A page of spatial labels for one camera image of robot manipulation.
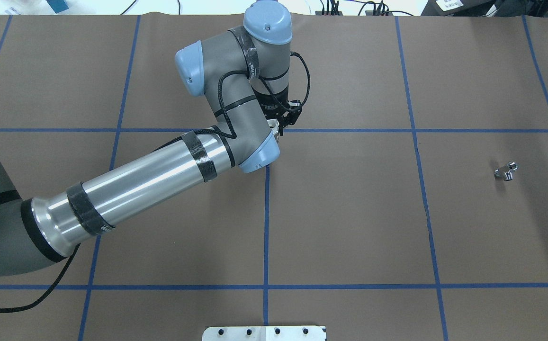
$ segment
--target white fixture plate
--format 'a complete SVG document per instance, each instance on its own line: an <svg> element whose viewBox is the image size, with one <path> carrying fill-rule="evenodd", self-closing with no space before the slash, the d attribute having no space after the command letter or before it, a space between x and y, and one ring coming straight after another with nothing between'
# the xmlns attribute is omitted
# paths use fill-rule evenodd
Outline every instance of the white fixture plate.
<svg viewBox="0 0 548 341"><path fill-rule="evenodd" d="M209 327L202 334L202 341L326 341L326 327Z"/></svg>

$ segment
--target black cable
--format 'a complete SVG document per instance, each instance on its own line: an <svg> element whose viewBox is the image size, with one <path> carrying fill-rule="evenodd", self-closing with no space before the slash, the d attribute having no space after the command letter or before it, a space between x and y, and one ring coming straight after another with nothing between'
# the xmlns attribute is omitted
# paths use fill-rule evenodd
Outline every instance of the black cable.
<svg viewBox="0 0 548 341"><path fill-rule="evenodd" d="M131 4L124 10L124 12L120 13L120 15L123 15L124 13L126 13L126 11L131 9L131 7L135 5L135 2L137 2L137 0L133 0L133 2L131 2Z"/></svg>
<svg viewBox="0 0 548 341"><path fill-rule="evenodd" d="M265 88L268 90L268 92L270 93L270 95L272 96L272 99L274 99L274 101L276 102L276 104L278 104L279 106L281 106L281 108L283 108L284 110L288 111L288 112L296 112L298 110L300 110L301 108L303 108L304 104L307 102L308 100L308 97L310 96L310 87L311 87L311 77L310 77L310 69L308 69L308 65L306 64L305 60L303 59L303 57L301 56L301 54L298 54L297 52L291 52L291 56L295 56L295 57L298 57L299 60L301 60L301 63L304 65L304 68L305 68L305 74L308 78L308 86L307 86L307 89L305 91L305 98L304 98L304 101L299 103L299 105L295 108L287 108L285 107L282 103L280 103L280 101L276 98L276 95L274 95L274 93L272 92L272 90L270 89L270 86L268 86L268 84L265 82L265 79L263 79L263 77L259 76L259 80L261 80L261 82L263 83L263 85L265 86ZM224 115L224 118L225 118L225 122L228 124L228 129L230 129L230 133L231 134L226 134L224 132L218 132L218 131L215 131L215 130L211 130L211 129L196 129L194 130L194 133L197 134L197 135L200 135L200 134L215 134L215 135L219 135L219 136L224 136L224 137L229 137L229 138L237 138L237 134L235 133L234 131L234 127L232 126L232 123L230 121L230 117L228 116L228 112L227 110L225 109L225 104L224 104L224 97L222 95L223 93L223 84L224 84L224 80L226 78L228 78L228 76L231 76L231 75L248 75L248 72L247 71L230 71L226 74L224 74L223 76L221 76L221 78L219 78L219 84L217 86L217 95L219 97L219 106L223 112L223 115ZM154 152L155 151L158 151L159 149L162 149L168 145L171 145L175 142L179 142L181 141L181 136L177 136L176 138L170 140L169 142L161 145L160 147L157 147L156 149L154 149Z"/></svg>
<svg viewBox="0 0 548 341"><path fill-rule="evenodd" d="M78 252L78 248L79 248L80 244L78 244L75 248L74 248L74 252L72 253L72 255L68 258L68 261L65 262L65 265L63 266L63 269L61 269L61 272L59 272L59 276L57 276L57 278L55 279L55 281L53 282L53 284L51 284L51 286L45 291L44 294L42 294L42 296L40 296L36 301L34 301L32 304L28 304L28 305L24 305L24 306L16 306L14 308L0 308L0 314L5 314L5 313L18 313L20 311L25 311L25 310L29 310L31 308L34 308L35 306L39 305L40 302L44 301L44 299L49 296L49 294L52 293L52 291L55 289L55 287L59 284L59 281L61 281L61 279L63 278L63 275L65 274L65 272L68 270L68 267L70 267L70 264L72 263L72 261L74 260L74 257L76 255L76 253Z"/></svg>
<svg viewBox="0 0 548 341"><path fill-rule="evenodd" d="M338 15L335 9L335 0L326 0L331 3L331 15Z"/></svg>
<svg viewBox="0 0 548 341"><path fill-rule="evenodd" d="M414 17L414 15L412 15L411 13L408 13L408 12L405 12L405 11L384 11L384 12L380 13L379 15L386 15L387 13L404 13L404 14L410 15L411 17Z"/></svg>
<svg viewBox="0 0 548 341"><path fill-rule="evenodd" d="M299 103L299 105L297 107L295 107L295 108L285 107L284 104L280 103L280 101L276 98L276 95L274 95L274 93L272 92L272 89L270 89L270 86L268 86L267 82L265 82L265 79L263 79L263 77L259 76L259 80L261 80L261 83L263 83L263 85L268 90L268 92L270 93L270 95L272 96L272 99L274 99L274 102L276 102L276 104L278 104L281 108L283 108L284 110L286 110L288 112L296 112L296 111L301 110L301 108L304 106L305 102L308 101L308 97L310 96L311 78L310 78L310 70L308 69L308 65L305 63L305 60L302 58L301 54L298 54L297 52L292 52L291 51L291 56L298 57L299 60L301 60L301 63L304 65L304 68L305 68L305 74L308 78L308 88L305 91L304 101Z"/></svg>
<svg viewBox="0 0 548 341"><path fill-rule="evenodd" d="M238 137L238 135L235 133L234 126L232 125L232 121L230 120L230 116L228 115L228 110L225 109L224 95L223 95L224 80L226 78L228 78L229 76L231 76L231 75L248 75L248 71L241 71L241 70L230 71L230 72L224 74L223 76L221 76L219 78L219 84L217 85L217 97L219 98L219 106L221 108L221 111L223 112L225 122L228 125L228 129L230 129L230 134L227 134L227 133L221 132L221 131L218 132L218 131L211 130L211 129L194 129L195 134L197 134L197 135L200 135L200 134L215 134L215 135L219 135L219 136L223 136L223 137L231 138L231 139L235 139L235 138ZM157 147L152 152L158 151L159 149L162 149L162 148L164 148L168 145L171 145L171 144L173 144L175 142L179 142L179 141L181 141L181 136L177 136L176 138L174 138L174 139L170 140L169 142L161 145L160 147Z"/></svg>
<svg viewBox="0 0 548 341"><path fill-rule="evenodd" d="M373 10L372 15L379 15L380 13L389 10L389 8L386 8L387 5L384 4L384 2L380 2L377 4L377 8Z"/></svg>
<svg viewBox="0 0 548 341"><path fill-rule="evenodd" d="M541 7L543 7L543 4L544 4L544 1L543 1L543 0L538 0L538 1L539 1L539 8L538 8L537 11L535 12L535 16L536 16L536 17L540 17Z"/></svg>
<svg viewBox="0 0 548 341"><path fill-rule="evenodd" d="M364 7L365 7L366 5L368 5L368 4L373 5L373 11L375 11L375 6L377 6L377 4L375 4L375 3L372 2L372 1L367 1L367 2L364 2L364 3L362 4L362 7L360 7L360 10L358 11L358 15L360 15L360 14L362 13L362 10L363 10Z"/></svg>
<svg viewBox="0 0 548 341"><path fill-rule="evenodd" d="M523 15L527 15L529 13L529 4L530 4L530 0L524 0L524 14Z"/></svg>

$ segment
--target small metal part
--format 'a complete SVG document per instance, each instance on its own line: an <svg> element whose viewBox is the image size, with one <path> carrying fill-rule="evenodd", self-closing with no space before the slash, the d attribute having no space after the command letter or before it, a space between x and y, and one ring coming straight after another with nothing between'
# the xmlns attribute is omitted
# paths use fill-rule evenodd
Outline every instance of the small metal part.
<svg viewBox="0 0 548 341"><path fill-rule="evenodd" d="M276 142L278 142L278 137L280 137L280 130L278 129L280 127L280 122L278 122L277 119L272 118L268 119L268 125L272 129L272 132L274 133L274 138L276 138Z"/></svg>
<svg viewBox="0 0 548 341"><path fill-rule="evenodd" d="M508 162L505 166L495 169L495 178L503 179L504 181L510 181L514 179L513 173L518 170L518 164L515 162Z"/></svg>

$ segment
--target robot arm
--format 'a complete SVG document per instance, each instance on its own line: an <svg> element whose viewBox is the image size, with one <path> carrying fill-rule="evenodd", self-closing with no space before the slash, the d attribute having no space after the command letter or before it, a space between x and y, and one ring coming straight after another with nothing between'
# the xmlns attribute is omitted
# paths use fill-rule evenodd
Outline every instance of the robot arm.
<svg viewBox="0 0 548 341"><path fill-rule="evenodd" d="M206 96L217 125L57 196L22 201L0 163L0 276L62 261L80 242L235 165L252 172L276 160L266 117L281 120L279 104L287 103L291 38L287 9L258 0L243 26L179 51L181 80L192 95Z"/></svg>

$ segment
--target white label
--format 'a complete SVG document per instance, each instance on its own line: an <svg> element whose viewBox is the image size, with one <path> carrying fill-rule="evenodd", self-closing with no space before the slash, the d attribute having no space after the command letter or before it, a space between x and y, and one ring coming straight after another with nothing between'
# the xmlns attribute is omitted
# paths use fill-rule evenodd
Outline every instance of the white label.
<svg viewBox="0 0 548 341"><path fill-rule="evenodd" d="M436 4L438 4L443 11L450 11L451 9L458 9L463 6L461 0L436 0Z"/></svg>
<svg viewBox="0 0 548 341"><path fill-rule="evenodd" d="M5 13L7 13L8 15L20 14L15 7L10 7L9 9L6 9Z"/></svg>

